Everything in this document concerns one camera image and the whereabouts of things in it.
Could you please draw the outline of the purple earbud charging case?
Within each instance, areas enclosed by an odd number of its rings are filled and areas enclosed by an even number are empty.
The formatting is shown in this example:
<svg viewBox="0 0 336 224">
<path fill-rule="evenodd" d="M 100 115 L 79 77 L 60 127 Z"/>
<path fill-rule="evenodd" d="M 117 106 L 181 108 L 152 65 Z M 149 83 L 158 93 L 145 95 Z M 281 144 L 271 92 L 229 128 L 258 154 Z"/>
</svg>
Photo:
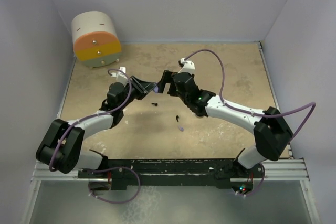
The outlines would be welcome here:
<svg viewBox="0 0 336 224">
<path fill-rule="evenodd" d="M 159 92 L 159 86 L 158 86 L 157 83 L 155 84 L 155 87 L 154 87 L 153 91 L 154 91 L 155 93 L 158 93 L 158 92 Z"/>
</svg>

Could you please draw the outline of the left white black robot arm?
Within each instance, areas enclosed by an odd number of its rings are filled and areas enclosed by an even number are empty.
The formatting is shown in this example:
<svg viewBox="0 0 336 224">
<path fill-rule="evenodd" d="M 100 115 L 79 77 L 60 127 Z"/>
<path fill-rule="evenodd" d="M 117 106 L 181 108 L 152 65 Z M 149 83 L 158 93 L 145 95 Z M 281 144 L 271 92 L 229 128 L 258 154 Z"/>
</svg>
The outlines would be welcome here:
<svg viewBox="0 0 336 224">
<path fill-rule="evenodd" d="M 124 116 L 123 109 L 133 100 L 142 100 L 155 87 L 156 83 L 134 76 L 126 84 L 111 84 L 107 98 L 94 114 L 72 121 L 52 121 L 36 151 L 36 159 L 49 165 L 51 171 L 67 174 L 75 168 L 88 169 L 96 178 L 104 177 L 108 172 L 108 165 L 103 162 L 105 156 L 96 151 L 83 151 L 83 141 L 117 126 Z"/>
</svg>

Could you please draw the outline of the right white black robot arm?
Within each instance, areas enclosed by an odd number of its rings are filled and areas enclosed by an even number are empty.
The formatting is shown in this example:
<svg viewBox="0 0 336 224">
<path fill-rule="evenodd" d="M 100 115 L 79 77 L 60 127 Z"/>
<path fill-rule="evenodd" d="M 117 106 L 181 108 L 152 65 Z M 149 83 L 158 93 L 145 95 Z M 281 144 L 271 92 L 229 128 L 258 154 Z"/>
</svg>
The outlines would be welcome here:
<svg viewBox="0 0 336 224">
<path fill-rule="evenodd" d="M 246 177 L 252 168 L 265 161 L 277 161 L 289 144 L 293 132 L 280 112 L 269 107 L 256 110 L 232 102 L 224 102 L 214 92 L 200 89 L 194 75 L 187 72 L 165 70 L 158 82 L 158 92 L 163 93 L 169 85 L 168 94 L 179 97 L 199 118 L 210 117 L 235 124 L 254 136 L 255 144 L 243 149 L 227 172 L 237 177 Z"/>
</svg>

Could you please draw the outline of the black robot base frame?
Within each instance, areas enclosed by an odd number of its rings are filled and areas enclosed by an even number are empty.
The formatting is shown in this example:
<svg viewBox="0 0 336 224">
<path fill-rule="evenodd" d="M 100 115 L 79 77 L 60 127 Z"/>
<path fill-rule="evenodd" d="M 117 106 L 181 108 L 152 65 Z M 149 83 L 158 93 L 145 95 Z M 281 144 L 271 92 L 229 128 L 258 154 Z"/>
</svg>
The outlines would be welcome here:
<svg viewBox="0 0 336 224">
<path fill-rule="evenodd" d="M 108 159 L 98 170 L 82 169 L 78 176 L 90 182 L 104 182 L 111 190 L 129 186 L 192 186 L 248 191 L 265 169 L 257 164 L 242 167 L 235 158 L 210 159 Z"/>
</svg>

